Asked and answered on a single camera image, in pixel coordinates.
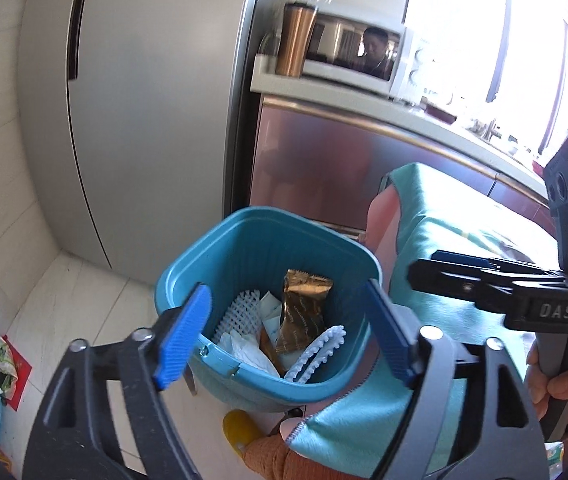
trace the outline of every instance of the countertop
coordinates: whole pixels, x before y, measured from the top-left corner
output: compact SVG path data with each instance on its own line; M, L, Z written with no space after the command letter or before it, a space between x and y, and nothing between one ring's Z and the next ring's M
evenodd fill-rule
M547 199L544 181L539 176L463 128L427 116L419 108L396 104L328 81L278 76L273 73L273 67L272 56L258 54L255 57L251 91L337 108L427 137L510 177Z

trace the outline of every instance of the copper tumbler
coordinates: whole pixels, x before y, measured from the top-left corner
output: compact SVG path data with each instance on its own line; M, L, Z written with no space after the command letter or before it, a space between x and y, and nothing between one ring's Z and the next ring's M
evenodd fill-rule
M277 75L289 77L302 75L316 16L317 8L303 2L287 3L284 6L282 40L279 43L275 67Z

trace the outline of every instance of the refrigerator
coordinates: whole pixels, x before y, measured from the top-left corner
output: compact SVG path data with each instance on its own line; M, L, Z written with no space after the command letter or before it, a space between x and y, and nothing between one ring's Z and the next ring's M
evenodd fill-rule
M27 0L24 145L61 247L154 283L247 205L254 54L286 0Z

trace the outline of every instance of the orange sleeve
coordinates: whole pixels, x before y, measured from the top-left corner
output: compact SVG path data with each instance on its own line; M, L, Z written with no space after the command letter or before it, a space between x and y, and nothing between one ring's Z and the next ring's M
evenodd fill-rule
M259 438L249 444L244 462L266 480L361 480L298 455L279 435Z

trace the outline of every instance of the window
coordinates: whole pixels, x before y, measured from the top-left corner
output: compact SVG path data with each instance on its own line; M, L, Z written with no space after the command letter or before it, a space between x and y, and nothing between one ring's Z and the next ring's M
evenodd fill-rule
M409 0L406 25L435 46L440 70L473 118L497 117L502 138L536 153L568 127L565 3Z
M506 0L409 0L406 26L427 38L455 92L482 102L495 69Z
M552 0L512 0L495 113L502 138L513 136L533 151L554 122L566 27Z

